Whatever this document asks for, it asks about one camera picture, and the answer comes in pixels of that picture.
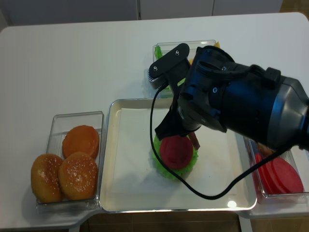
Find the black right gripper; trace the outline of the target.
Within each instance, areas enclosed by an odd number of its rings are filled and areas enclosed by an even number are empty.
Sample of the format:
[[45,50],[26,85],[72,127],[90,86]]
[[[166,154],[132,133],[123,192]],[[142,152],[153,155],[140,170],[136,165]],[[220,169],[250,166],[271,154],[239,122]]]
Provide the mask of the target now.
[[187,136],[200,126],[238,131],[238,114],[232,111],[231,81],[227,74],[233,59],[215,46],[198,47],[193,64],[183,55],[173,56],[173,104],[155,128],[160,141]]

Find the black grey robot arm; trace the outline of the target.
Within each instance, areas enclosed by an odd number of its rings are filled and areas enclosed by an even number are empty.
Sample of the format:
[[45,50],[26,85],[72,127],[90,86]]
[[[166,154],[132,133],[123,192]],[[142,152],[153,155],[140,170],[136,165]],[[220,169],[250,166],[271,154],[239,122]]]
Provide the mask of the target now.
[[155,132],[185,136],[201,126],[234,131],[268,148],[309,147],[309,99],[301,83],[273,68],[236,63],[215,46],[198,47],[193,62],[182,43],[154,62],[155,88],[169,85],[171,107]]

